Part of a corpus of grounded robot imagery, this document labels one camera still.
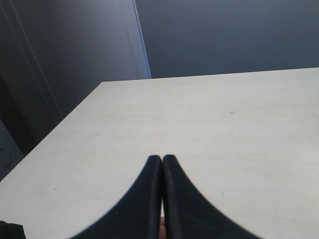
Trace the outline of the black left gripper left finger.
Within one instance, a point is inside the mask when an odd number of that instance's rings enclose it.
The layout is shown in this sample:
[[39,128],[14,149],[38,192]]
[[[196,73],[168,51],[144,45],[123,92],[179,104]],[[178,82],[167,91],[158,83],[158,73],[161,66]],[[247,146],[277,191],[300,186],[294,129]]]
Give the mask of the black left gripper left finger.
[[162,201],[162,161],[148,157],[136,181],[104,216],[74,239],[158,239]]

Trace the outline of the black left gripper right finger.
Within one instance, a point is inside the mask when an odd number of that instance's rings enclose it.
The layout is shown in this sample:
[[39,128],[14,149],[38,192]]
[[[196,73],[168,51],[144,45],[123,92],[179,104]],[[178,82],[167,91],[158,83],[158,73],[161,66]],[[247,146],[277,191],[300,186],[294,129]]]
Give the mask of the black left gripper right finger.
[[196,189],[174,155],[163,168],[163,207],[168,239],[257,239],[216,209]]

